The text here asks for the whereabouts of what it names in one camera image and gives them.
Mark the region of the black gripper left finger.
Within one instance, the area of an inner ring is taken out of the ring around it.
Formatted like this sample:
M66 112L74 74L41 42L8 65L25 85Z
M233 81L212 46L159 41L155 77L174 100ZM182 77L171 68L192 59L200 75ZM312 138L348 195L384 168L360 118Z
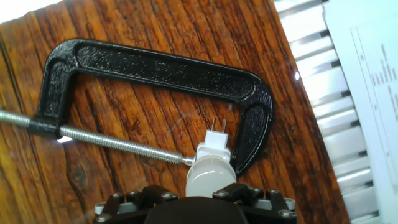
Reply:
M115 193L107 201L97 203L93 223L117 223L138 219L140 212L156 205L178 200L179 195L158 185L149 185L141 191Z

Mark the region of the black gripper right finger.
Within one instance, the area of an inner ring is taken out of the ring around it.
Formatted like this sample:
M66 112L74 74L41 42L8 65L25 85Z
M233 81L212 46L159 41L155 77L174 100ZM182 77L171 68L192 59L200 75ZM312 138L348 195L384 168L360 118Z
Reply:
M248 223L297 224L295 200L278 190L233 183L213 192L213 198L235 204Z

